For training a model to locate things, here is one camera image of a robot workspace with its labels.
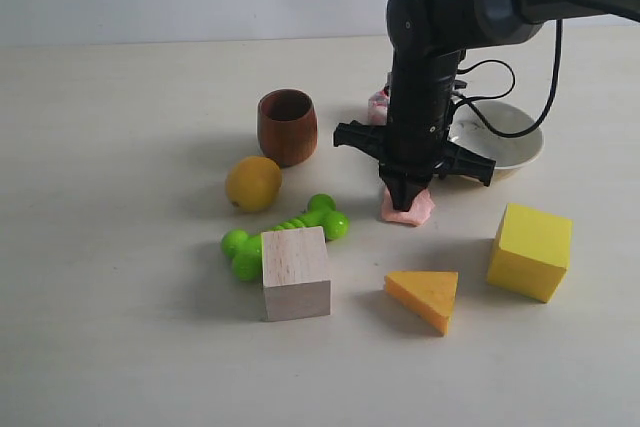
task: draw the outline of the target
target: wooden cup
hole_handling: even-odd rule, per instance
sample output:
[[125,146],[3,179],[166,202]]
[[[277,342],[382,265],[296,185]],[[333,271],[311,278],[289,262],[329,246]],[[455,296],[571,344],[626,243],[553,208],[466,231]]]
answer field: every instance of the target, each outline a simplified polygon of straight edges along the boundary
[[281,89],[258,104],[258,141],[263,154],[280,167],[307,160],[318,145],[318,120],[311,98],[299,90]]

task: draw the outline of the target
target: green dog chew toy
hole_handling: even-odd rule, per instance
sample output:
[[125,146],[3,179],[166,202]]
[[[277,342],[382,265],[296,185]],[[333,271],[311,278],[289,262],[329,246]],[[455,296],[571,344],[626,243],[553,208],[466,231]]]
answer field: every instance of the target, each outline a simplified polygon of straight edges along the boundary
[[[349,231],[349,219],[336,210],[336,203],[327,194],[316,194],[309,200],[307,211],[278,224],[267,231],[322,227],[327,241],[344,237]],[[249,236],[244,230],[231,230],[221,242],[222,252],[232,259],[231,269],[245,282],[260,278],[262,274],[262,233]]]

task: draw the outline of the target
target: pink sponge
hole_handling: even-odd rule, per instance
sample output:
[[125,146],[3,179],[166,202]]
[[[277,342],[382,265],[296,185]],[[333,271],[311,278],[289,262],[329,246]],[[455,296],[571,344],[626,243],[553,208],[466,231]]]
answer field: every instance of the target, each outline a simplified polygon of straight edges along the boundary
[[389,189],[384,189],[384,199],[382,200],[382,219],[386,222],[395,222],[418,227],[424,224],[431,216],[431,211],[435,207],[431,195],[427,189],[420,192],[414,199],[409,212],[393,210],[393,202]]

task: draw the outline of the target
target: lemon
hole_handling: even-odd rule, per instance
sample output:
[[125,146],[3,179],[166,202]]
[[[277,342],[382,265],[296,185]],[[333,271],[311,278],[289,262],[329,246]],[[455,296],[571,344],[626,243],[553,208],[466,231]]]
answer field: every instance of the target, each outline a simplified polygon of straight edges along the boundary
[[250,156],[238,162],[227,174],[225,191],[229,201],[243,212],[260,212],[278,197],[282,171],[267,157]]

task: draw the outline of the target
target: yellow cube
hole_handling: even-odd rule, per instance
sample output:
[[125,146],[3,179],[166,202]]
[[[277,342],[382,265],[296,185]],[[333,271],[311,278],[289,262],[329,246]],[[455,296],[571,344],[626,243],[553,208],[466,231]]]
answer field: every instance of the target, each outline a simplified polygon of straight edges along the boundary
[[549,302],[569,269],[570,219],[507,204],[493,242],[487,282]]

